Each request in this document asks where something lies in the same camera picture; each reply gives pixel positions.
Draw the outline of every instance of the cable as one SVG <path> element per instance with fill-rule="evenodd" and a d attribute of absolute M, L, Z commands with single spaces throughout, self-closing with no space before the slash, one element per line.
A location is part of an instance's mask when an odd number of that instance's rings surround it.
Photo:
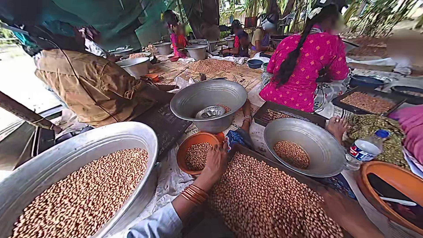
<path fill-rule="evenodd" d="M 85 88 L 85 86 L 84 86 L 84 84 L 82 83 L 82 81 L 80 80 L 80 78 L 78 77 L 78 75 L 77 75 L 77 73 L 75 72 L 75 69 L 74 69 L 74 67 L 73 67 L 73 65 L 71 64 L 71 61 L 69 60 L 69 58 L 68 58 L 68 56 L 66 55 L 66 53 L 56 44 L 56 43 L 54 43 L 54 42 L 52 42 L 52 41 L 50 41 L 49 39 L 46 39 L 46 38 L 42 38 L 42 37 L 39 37 L 38 36 L 38 38 L 40 38 L 40 39 L 42 39 L 42 40 L 45 40 L 45 41 L 48 41 L 48 42 L 51 42 L 51 43 L 53 43 L 57 48 L 59 48 L 59 50 L 65 55 L 65 57 L 66 57 L 66 59 L 67 59 L 67 61 L 69 62 L 69 65 L 71 66 L 71 68 L 72 68 L 72 72 L 74 73 L 74 75 L 75 75 L 75 77 L 77 77 L 77 80 L 78 80 L 78 82 L 79 82 L 79 84 L 82 86 L 82 88 L 85 90 L 85 92 L 88 94 L 88 96 L 90 96 L 90 98 L 91 98 L 91 100 L 93 100 L 94 101 L 94 105 L 96 105 L 96 106 L 99 106 L 103 111 L 105 111 L 107 114 L 109 114 L 109 116 L 111 116 L 116 122 L 119 122 L 112 114 L 110 114 L 106 109 L 104 109 L 95 99 L 94 99 L 94 97 L 90 94 L 90 92 Z"/>

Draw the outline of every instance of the hand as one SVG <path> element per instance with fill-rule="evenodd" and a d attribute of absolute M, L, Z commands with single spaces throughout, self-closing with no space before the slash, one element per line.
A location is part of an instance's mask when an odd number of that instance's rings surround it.
<path fill-rule="evenodd" d="M 215 145 L 207 152 L 206 166 L 194 185 L 208 191 L 220 179 L 228 168 L 228 144 Z"/>
<path fill-rule="evenodd" d="M 356 238 L 382 238 L 383 234 L 368 219 L 358 202 L 335 190 L 319 187 L 317 193 L 323 197 L 320 206 L 330 218 Z"/>

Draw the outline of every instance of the blue bottle cap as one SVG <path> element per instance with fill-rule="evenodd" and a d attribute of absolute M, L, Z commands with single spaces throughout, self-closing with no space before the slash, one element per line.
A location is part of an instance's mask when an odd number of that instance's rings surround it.
<path fill-rule="evenodd" d="M 379 129 L 375 132 L 375 135 L 377 135 L 380 138 L 386 138 L 389 136 L 389 131 Z"/>

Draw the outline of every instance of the raw peanut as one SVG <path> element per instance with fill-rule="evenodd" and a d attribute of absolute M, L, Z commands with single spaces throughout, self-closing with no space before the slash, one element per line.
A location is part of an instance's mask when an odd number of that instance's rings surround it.
<path fill-rule="evenodd" d="M 83 166 L 37 196 L 12 237 L 90 237 L 128 199 L 147 162 L 145 150 L 124 149 Z"/>
<path fill-rule="evenodd" d="M 307 185 L 239 152 L 209 199 L 237 238 L 343 237 L 319 202 L 323 198 Z"/>
<path fill-rule="evenodd" d="M 227 60 L 205 59 L 191 64 L 190 69 L 200 73 L 220 72 L 236 66 L 236 63 Z"/>
<path fill-rule="evenodd" d="M 373 97 L 362 92 L 353 92 L 342 99 L 341 102 L 374 114 L 382 114 L 395 106 L 393 102 L 387 101 L 381 97 Z"/>
<path fill-rule="evenodd" d="M 216 104 L 216 106 L 221 106 L 221 107 L 223 107 L 223 109 L 225 109 L 225 113 L 228 113 L 228 112 L 230 112 L 230 111 L 231 111 L 231 109 L 230 109 L 230 108 L 228 108 L 228 107 L 227 107 L 227 106 L 225 106 L 225 105 Z"/>
<path fill-rule="evenodd" d="M 187 150 L 187 168 L 191 171 L 203 170 L 206 166 L 207 152 L 212 147 L 211 144 L 204 142 L 193 144 Z"/>
<path fill-rule="evenodd" d="M 280 141 L 273 147 L 276 154 L 292 166 L 306 169 L 310 164 L 307 153 L 297 144 L 290 141 Z"/>
<path fill-rule="evenodd" d="M 272 110 L 272 109 L 267 109 L 267 115 L 269 116 L 271 121 L 279 119 L 279 118 L 290 118 L 291 117 L 290 115 L 287 115 L 285 113 L 282 113 L 280 111 L 275 111 L 275 110 Z"/>

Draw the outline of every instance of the long black braid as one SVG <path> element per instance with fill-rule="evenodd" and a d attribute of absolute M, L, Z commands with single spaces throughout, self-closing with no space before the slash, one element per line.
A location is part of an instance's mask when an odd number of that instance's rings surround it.
<path fill-rule="evenodd" d="M 315 15 L 312 19 L 306 22 L 304 30 L 301 34 L 301 39 L 299 40 L 296 49 L 291 51 L 286 57 L 286 60 L 284 60 L 280 64 L 280 69 L 274 77 L 274 81 L 277 83 L 278 87 L 289 80 L 289 77 L 291 76 L 292 72 L 295 69 L 295 66 L 297 65 L 297 59 L 301 53 L 301 48 L 304 42 L 306 41 L 308 34 L 310 34 L 313 25 L 321 23 L 328 18 L 332 19 L 332 21 L 335 22 L 338 19 L 338 16 L 338 8 L 336 7 L 336 5 L 330 4 L 322 8 L 322 10 L 317 15 Z"/>

